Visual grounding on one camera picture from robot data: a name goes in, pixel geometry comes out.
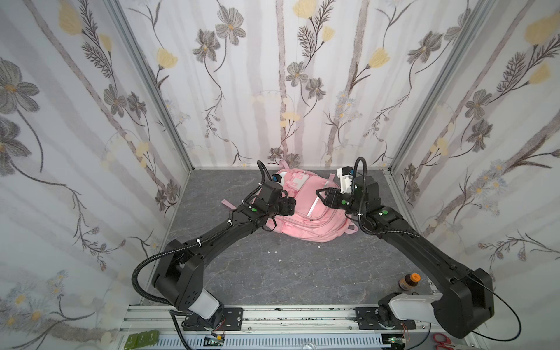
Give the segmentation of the pink backpack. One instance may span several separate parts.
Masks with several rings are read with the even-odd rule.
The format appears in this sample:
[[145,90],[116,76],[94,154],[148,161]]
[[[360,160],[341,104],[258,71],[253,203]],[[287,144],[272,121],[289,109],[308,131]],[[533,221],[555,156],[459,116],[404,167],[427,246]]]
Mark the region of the pink backpack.
[[258,162],[261,182],[237,207],[226,200],[223,204],[231,209],[232,222],[246,222],[254,230],[262,228],[265,231],[281,233],[303,241],[316,243],[330,242],[344,234],[358,231],[344,210],[332,209],[325,206],[317,197],[316,191],[323,188],[339,188],[335,183],[335,175],[323,178],[318,174],[302,169],[290,168],[286,163],[275,174],[283,176],[282,184],[290,197],[296,199],[295,214],[293,216],[275,216],[265,218],[255,211],[253,201],[260,192],[262,184],[273,182],[268,169],[262,162]]

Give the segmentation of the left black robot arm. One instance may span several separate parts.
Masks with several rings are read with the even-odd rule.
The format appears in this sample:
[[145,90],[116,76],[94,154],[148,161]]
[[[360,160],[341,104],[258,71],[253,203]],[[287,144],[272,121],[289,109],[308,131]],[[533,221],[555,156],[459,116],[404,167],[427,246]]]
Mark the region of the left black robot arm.
[[257,162],[259,185],[233,209],[227,220],[185,243],[167,244],[163,252],[152,255],[135,267],[131,275],[134,290],[143,298],[172,306],[170,315],[183,346],[189,349],[177,321],[190,312],[206,329],[225,325],[224,304],[204,289],[204,269],[234,243],[264,228],[277,216],[295,213],[296,200],[283,188],[280,174],[270,174]]

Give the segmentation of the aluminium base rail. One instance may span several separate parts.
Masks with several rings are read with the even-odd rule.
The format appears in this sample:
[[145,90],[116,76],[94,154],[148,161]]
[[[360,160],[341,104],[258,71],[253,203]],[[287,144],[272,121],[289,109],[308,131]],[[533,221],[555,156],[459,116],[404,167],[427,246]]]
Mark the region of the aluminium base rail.
[[[376,322],[376,305],[324,306],[229,306],[222,328],[212,331],[203,327],[194,315],[178,316],[182,335],[211,335],[224,341],[227,335],[269,334],[380,334],[389,349],[434,349],[435,333],[444,334],[438,324],[402,321],[386,329]],[[111,349],[123,349],[134,333],[160,332],[152,349],[185,349],[175,329],[169,308],[165,306],[131,306]]]

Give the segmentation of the red scissors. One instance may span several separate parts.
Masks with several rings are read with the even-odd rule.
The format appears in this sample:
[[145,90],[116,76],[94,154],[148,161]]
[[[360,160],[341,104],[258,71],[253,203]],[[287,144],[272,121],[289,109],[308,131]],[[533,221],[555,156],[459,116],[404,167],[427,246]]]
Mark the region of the red scissors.
[[433,341],[435,342],[436,350],[451,350],[451,339],[442,333],[435,333],[433,335]]

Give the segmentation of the brown bottle orange cap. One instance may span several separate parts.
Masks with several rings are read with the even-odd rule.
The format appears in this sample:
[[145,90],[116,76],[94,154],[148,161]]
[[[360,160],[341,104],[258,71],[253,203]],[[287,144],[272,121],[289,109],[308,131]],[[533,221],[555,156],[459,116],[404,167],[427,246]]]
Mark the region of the brown bottle orange cap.
[[421,280],[421,276],[417,273],[407,274],[399,280],[398,286],[403,291],[409,291],[415,288]]

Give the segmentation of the green circuit board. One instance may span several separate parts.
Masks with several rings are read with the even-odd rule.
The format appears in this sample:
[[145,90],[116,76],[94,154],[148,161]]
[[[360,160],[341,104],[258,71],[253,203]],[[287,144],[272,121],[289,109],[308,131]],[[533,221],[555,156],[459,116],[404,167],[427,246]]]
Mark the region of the green circuit board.
[[134,333],[128,336],[125,341],[124,350],[135,350],[144,347],[154,346],[158,343],[160,332],[158,330],[150,330],[140,333]]

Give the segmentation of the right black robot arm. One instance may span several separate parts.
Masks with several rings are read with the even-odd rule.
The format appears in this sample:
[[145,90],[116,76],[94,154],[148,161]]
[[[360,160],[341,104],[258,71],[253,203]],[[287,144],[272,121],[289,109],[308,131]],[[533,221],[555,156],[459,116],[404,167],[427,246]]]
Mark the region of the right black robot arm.
[[317,198],[331,209],[354,217],[359,229],[392,245],[420,268],[438,295],[392,293],[378,302],[376,322],[392,329],[402,321],[440,325],[449,335],[464,338],[495,314],[495,291],[488,272],[472,270],[419,234],[397,210],[383,205],[379,185],[368,176],[365,159],[337,170],[338,188],[321,188]]

